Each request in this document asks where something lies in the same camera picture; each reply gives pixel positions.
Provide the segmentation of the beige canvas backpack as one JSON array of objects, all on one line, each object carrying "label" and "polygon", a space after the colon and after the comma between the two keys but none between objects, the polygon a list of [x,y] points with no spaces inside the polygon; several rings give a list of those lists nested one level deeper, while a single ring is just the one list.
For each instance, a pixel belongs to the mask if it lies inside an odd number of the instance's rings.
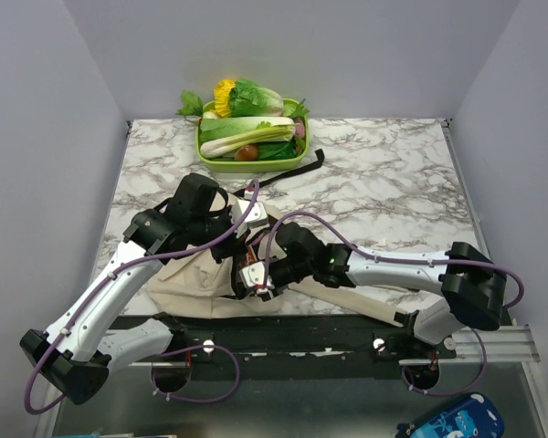
[{"label": "beige canvas backpack", "polygon": [[237,318],[287,314],[301,304],[342,308],[355,314],[393,324],[395,316],[406,314],[399,306],[357,293],[346,287],[326,287],[308,277],[292,283],[279,297],[262,301],[258,297],[237,298],[236,275],[231,258],[218,264],[208,250],[184,259],[171,260],[146,286],[158,310],[191,318]]}]

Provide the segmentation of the orange treehouse book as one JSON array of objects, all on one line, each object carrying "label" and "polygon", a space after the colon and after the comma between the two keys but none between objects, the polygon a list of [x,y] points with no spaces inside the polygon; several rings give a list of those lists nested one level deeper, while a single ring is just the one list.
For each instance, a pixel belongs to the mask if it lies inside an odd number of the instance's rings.
[{"label": "orange treehouse book", "polygon": [[253,265],[258,261],[254,249],[250,246],[246,248],[246,252],[237,258],[237,268],[242,269],[244,267]]}]

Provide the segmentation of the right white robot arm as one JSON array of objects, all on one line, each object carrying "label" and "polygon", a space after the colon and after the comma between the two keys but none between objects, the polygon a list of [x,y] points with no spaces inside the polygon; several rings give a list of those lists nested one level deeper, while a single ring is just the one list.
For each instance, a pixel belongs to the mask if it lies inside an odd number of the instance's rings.
[{"label": "right white robot arm", "polygon": [[464,327],[495,331],[501,325],[507,276],[468,243],[434,253],[386,253],[325,244],[295,223],[282,225],[274,240],[285,254],[269,266],[275,288],[311,278],[330,288],[400,287],[438,295],[431,307],[394,318],[408,329],[401,339],[412,357],[425,356]]}]

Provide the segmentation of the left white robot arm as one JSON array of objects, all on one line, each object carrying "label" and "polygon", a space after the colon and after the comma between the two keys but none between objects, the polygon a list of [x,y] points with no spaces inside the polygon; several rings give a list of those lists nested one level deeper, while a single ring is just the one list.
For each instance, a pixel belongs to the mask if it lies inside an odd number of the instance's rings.
[{"label": "left white robot arm", "polygon": [[37,414],[30,395],[37,376],[76,405],[91,399],[110,374],[151,357],[175,360],[184,349],[186,328],[165,313],[137,327],[110,333],[111,324],[136,292],[171,259],[216,248],[223,252],[256,205],[259,183],[250,199],[212,211],[224,190],[203,175],[190,173],[175,194],[153,209],[137,213],[115,253],[81,297],[44,330],[30,329],[20,340],[34,369],[24,404]]}]

